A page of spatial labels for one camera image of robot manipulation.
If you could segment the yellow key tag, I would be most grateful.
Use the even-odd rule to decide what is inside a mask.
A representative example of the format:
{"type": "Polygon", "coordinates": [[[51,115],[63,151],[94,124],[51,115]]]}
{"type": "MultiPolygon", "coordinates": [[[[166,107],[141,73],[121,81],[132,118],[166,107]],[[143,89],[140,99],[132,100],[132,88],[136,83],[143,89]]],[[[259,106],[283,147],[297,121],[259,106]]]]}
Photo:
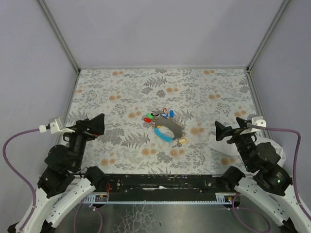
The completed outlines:
{"type": "Polygon", "coordinates": [[[181,147],[183,144],[187,143],[187,141],[188,140],[186,138],[177,139],[176,144],[173,145],[172,148],[181,147]]]}

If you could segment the bunch of coloured key tags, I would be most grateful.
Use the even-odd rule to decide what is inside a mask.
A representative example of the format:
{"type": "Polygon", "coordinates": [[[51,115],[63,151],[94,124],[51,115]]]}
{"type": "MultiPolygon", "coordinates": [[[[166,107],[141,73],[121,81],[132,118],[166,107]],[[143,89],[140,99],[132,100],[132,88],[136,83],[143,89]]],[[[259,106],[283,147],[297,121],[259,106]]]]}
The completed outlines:
{"type": "Polygon", "coordinates": [[[167,143],[178,141],[184,136],[184,127],[176,121],[174,110],[163,108],[162,111],[147,113],[143,121],[151,125],[154,134],[167,143]]]}

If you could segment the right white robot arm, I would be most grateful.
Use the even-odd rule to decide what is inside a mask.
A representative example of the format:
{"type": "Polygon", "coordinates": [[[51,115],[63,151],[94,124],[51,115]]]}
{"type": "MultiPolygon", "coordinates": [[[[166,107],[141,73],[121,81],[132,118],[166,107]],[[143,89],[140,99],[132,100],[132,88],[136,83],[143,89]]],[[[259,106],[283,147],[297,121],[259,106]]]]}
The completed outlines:
{"type": "Polygon", "coordinates": [[[281,157],[270,142],[255,144],[257,131],[271,131],[262,116],[251,120],[236,118],[238,128],[224,126],[216,121],[216,141],[227,138],[235,144],[246,171],[247,178],[238,168],[231,166],[223,178],[234,185],[236,192],[246,196],[261,208],[283,233],[309,233],[311,212],[300,199],[296,172],[292,175],[281,167],[281,157]]]}

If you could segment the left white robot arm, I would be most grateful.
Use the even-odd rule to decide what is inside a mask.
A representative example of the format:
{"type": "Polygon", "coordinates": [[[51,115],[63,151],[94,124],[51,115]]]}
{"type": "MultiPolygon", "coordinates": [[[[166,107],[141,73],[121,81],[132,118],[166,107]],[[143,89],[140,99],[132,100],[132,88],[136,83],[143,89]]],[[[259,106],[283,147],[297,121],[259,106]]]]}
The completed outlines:
{"type": "Polygon", "coordinates": [[[105,174],[97,166],[92,166],[87,168],[72,190],[65,192],[74,181],[75,174],[81,171],[87,142],[103,134],[104,114],[99,114],[92,119],[78,120],[70,127],[64,127],[61,118],[57,117],[48,125],[17,133],[7,139],[2,148],[4,160],[32,192],[32,202],[26,214],[18,223],[8,227],[9,233],[52,233],[78,202],[102,187],[105,174]],[[46,131],[62,135],[68,145],[58,144],[49,150],[44,160],[47,168],[40,176],[37,186],[33,187],[9,162],[6,147],[20,135],[46,131]]]}

